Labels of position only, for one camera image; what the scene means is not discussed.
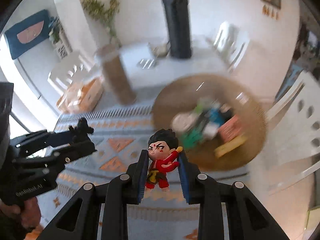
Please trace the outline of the person's left hand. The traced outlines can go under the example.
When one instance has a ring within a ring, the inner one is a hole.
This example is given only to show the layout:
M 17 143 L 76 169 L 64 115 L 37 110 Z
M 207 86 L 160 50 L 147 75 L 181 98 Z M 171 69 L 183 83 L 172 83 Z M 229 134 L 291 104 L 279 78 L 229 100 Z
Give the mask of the person's left hand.
M 1 200 L 1 212 L 9 218 L 20 221 L 25 229 L 36 228 L 40 224 L 41 211 L 36 197 L 26 200 L 24 208 L 8 206 Z

